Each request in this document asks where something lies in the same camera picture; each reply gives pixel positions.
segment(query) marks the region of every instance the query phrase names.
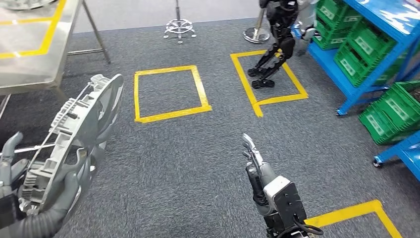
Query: robot leg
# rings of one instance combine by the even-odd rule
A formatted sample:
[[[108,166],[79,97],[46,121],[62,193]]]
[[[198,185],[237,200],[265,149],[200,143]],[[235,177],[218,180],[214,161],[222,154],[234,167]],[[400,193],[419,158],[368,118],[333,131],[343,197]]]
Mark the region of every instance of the robot leg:
[[[274,81],[268,80],[268,78],[275,74],[280,69],[280,67],[286,62],[286,60],[292,57],[294,46],[295,39],[293,39],[293,37],[288,37],[284,39],[284,41],[282,41],[280,45],[282,52],[280,53],[280,56],[278,57],[277,61],[274,63],[274,66],[267,68],[259,80],[252,81],[252,87],[255,89],[274,87]]]
[[[255,77],[255,76],[260,76],[263,75],[264,72],[266,71],[265,68],[262,68],[262,66],[264,66],[264,64],[266,64],[268,61],[270,61],[270,59],[272,59],[275,55],[275,53],[277,53],[279,49],[279,46],[274,43],[268,50],[267,52],[261,57],[260,61],[258,61],[258,63],[255,65],[255,67],[248,69],[248,75],[250,77]]]

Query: yellow tape square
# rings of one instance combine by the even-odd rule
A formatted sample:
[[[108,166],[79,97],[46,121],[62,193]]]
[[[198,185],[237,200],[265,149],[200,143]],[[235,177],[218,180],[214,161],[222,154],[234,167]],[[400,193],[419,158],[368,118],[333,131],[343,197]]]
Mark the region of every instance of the yellow tape square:
[[[305,223],[316,227],[324,227],[334,223],[349,220],[351,218],[363,216],[369,213],[376,213],[376,215],[381,220],[385,228],[388,230],[392,238],[402,238],[397,228],[395,228],[392,221],[386,215],[385,211],[382,208],[382,204],[379,200],[365,202],[359,205],[347,207],[317,217],[312,217],[307,219]]]
[[[256,56],[256,55],[262,55],[266,52],[266,50],[262,51],[252,51],[252,52],[244,52],[244,53],[235,53],[231,54],[230,57],[232,58],[233,65],[236,68],[236,71],[238,72],[239,78],[241,79],[242,85],[244,86],[245,92],[248,95],[248,99],[250,100],[251,106],[254,109],[255,115],[258,117],[262,117],[264,114],[261,111],[261,105],[266,104],[272,104],[272,103],[280,103],[280,102],[287,102],[287,101],[294,101],[294,100],[300,100],[300,99],[306,99],[308,98],[308,94],[305,91],[305,89],[300,84],[299,80],[296,78],[295,74],[292,72],[290,67],[287,65],[287,63],[283,64],[283,69],[286,71],[287,75],[292,80],[293,84],[298,89],[298,94],[293,95],[287,95],[287,96],[280,96],[280,97],[273,97],[264,99],[262,101],[257,101],[251,86],[248,83],[247,77],[245,75],[245,72],[241,66],[241,63],[239,62],[239,57],[246,57],[246,56]]]
[[[55,29],[57,28],[57,24],[60,21],[61,14],[63,13],[64,6],[66,4],[66,0],[59,0],[57,4],[57,8],[55,9],[55,13],[51,17],[42,17],[42,18],[29,18],[29,19],[20,19],[20,20],[13,20],[13,21],[0,21],[1,25],[15,25],[15,24],[29,24],[34,22],[50,22],[50,26],[46,31],[42,43],[38,49],[30,50],[30,51],[20,51],[20,52],[8,52],[8,53],[0,53],[0,59],[7,59],[7,58],[18,58],[18,57],[25,57],[25,56],[39,56],[45,55],[48,53],[48,49],[50,48],[51,41],[53,40]]]
[[[139,103],[139,77],[141,75],[150,75],[150,74],[157,74],[157,73],[170,73],[170,72],[177,72],[177,71],[185,71],[190,70],[193,74],[194,82],[197,88],[198,96],[200,98],[201,107],[184,109],[169,113],[163,113],[148,117],[140,117],[140,103]],[[195,65],[188,65],[188,66],[179,66],[179,67],[171,67],[171,68],[159,68],[159,69],[152,69],[152,70],[144,70],[138,71],[134,74],[134,109],[135,109],[135,120],[136,122],[141,123],[148,123],[158,120],[182,117],[186,115],[191,115],[195,113],[203,113],[211,111],[211,106],[207,100],[206,92],[204,91],[203,83],[201,82],[200,74],[198,73],[197,66]]]

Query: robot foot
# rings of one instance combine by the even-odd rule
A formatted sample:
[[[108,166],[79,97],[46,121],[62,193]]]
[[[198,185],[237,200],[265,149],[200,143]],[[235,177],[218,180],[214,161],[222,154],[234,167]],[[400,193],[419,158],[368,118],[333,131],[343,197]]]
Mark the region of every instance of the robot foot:
[[[267,69],[266,69],[266,68],[258,68],[258,69],[256,69],[256,68],[251,68],[251,69],[248,69],[248,75],[249,75],[250,77],[261,76],[261,75],[263,75],[266,71],[267,71]]]
[[[259,88],[272,88],[274,87],[274,81],[272,80],[255,80],[252,81],[252,87],[255,89],[259,89]]]

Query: stainless steel table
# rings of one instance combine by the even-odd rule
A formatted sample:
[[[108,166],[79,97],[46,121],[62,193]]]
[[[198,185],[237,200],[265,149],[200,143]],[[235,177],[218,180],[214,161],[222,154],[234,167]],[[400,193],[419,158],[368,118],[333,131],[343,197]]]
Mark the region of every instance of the stainless steel table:
[[[101,48],[68,55],[103,52],[110,62],[84,0],[58,0],[23,11],[0,8],[0,95],[50,89],[62,101],[67,100],[60,83],[69,36],[81,5]]]

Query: round metal base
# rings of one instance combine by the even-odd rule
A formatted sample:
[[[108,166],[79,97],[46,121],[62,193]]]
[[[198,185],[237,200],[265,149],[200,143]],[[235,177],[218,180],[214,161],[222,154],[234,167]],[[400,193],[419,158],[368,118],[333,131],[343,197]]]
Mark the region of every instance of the round metal base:
[[[178,44],[182,44],[182,34],[185,34],[187,32],[191,32],[191,37],[195,38],[197,35],[195,33],[195,30],[193,29],[193,23],[191,23],[189,20],[186,19],[175,19],[170,21],[166,25],[166,30],[164,33],[164,38],[169,38],[168,33],[177,34],[178,35]]]
[[[252,43],[263,43],[269,38],[270,33],[263,28],[257,30],[256,28],[251,27],[244,31],[244,39]]]

